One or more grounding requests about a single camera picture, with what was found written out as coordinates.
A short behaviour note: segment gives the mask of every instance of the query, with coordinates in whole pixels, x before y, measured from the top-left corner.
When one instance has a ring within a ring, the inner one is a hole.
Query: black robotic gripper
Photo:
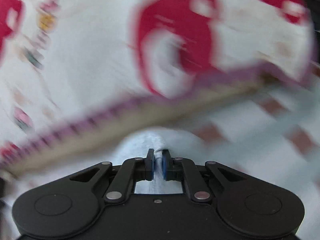
[[[153,180],[154,154],[102,162],[32,189],[15,202],[20,240],[297,240],[304,217],[292,192],[220,163],[163,154],[164,179],[183,194],[134,194]]]

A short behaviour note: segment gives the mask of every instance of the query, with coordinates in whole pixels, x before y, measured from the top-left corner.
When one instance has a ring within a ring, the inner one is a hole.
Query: silver screw
[[[208,199],[209,197],[210,197],[210,193],[206,191],[198,191],[195,193],[195,198],[199,200],[205,200],[205,199]]]
[[[107,199],[116,200],[122,197],[122,194],[119,191],[110,191],[106,194]]]

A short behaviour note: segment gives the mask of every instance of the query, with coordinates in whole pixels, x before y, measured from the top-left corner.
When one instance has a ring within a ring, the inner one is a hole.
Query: purple trim
[[[256,64],[252,64],[251,66],[238,68],[237,70],[232,70],[228,73],[206,73],[198,76],[196,79],[194,86],[192,89],[174,99],[168,99],[164,97],[157,96],[147,96],[141,98],[131,98],[122,103],[116,104],[112,107],[106,106],[104,109],[95,112],[91,116],[84,118],[83,120],[79,120],[77,122],[73,122],[69,125],[63,125],[60,129],[52,131],[50,134],[46,134],[44,136],[40,136],[37,140],[32,142],[28,142],[27,144],[20,147],[21,150],[17,151],[16,154],[12,154],[10,158],[7,156],[4,157],[3,160],[0,161],[0,167],[5,167],[11,163],[14,163],[20,159],[23,159],[26,155],[31,155],[35,152],[41,151],[41,149],[45,147],[51,147],[52,144],[56,142],[62,141],[64,137],[79,135],[81,132],[91,129],[96,129],[99,127],[99,123],[102,121],[110,121],[117,118],[121,111],[124,109],[135,109],[139,107],[141,103],[144,102],[152,102],[156,104],[171,104],[175,105],[181,99],[190,98],[195,95],[195,93],[200,88],[212,87],[212,84],[225,84],[231,85],[234,82],[245,82],[245,81],[257,81],[259,79],[260,74],[262,73],[270,73],[274,77],[278,78],[281,82],[291,86],[303,85],[306,86],[310,80],[311,72],[312,72],[312,64],[311,61],[316,61],[317,59],[317,43],[315,41],[314,49],[310,53],[309,57],[310,61],[305,66],[305,72],[302,74],[300,82],[294,81],[290,79],[285,73],[280,70],[276,65],[260,61]]]

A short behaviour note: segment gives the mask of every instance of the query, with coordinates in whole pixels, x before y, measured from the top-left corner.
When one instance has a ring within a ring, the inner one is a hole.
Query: round joint
[[[210,197],[210,193],[206,191],[198,191],[195,193],[195,198],[199,200],[205,200],[205,199],[208,199],[209,197]]]
[[[106,194],[107,199],[116,200],[122,197],[122,194],[119,191],[110,191]]]

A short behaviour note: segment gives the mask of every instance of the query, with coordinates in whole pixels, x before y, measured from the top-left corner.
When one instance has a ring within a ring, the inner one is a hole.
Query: purple stitched edge
[[[293,81],[285,73],[279,69],[276,65],[270,62],[261,61],[255,65],[251,65],[246,68],[240,68],[228,73],[206,73],[201,75],[195,82],[192,89],[181,97],[174,99],[161,98],[157,96],[148,96],[140,98],[131,98],[120,104],[112,107],[106,106],[103,110],[86,117],[77,122],[70,123],[69,125],[63,125],[60,129],[52,131],[49,134],[39,136],[37,140],[28,141],[26,144],[19,147],[18,151],[15,151],[10,156],[3,156],[3,160],[0,162],[0,168],[4,168],[9,164],[16,163],[17,161],[25,158],[28,155],[39,153],[44,147],[51,147],[52,144],[61,142],[64,138],[71,135],[80,135],[84,130],[95,129],[99,127],[101,121],[112,120],[119,116],[119,113],[124,109],[135,109],[143,102],[153,102],[157,104],[176,104],[181,99],[190,98],[196,95],[196,92],[200,88],[211,87],[212,84],[225,84],[230,85],[236,81],[256,81],[259,79],[260,74],[270,73],[274,77],[278,78],[281,82],[291,85],[303,85],[306,86],[309,83],[312,72],[311,61],[317,61],[317,42],[315,40],[314,49],[311,51],[308,58],[310,60],[305,66],[305,72],[300,79],[300,82]]]

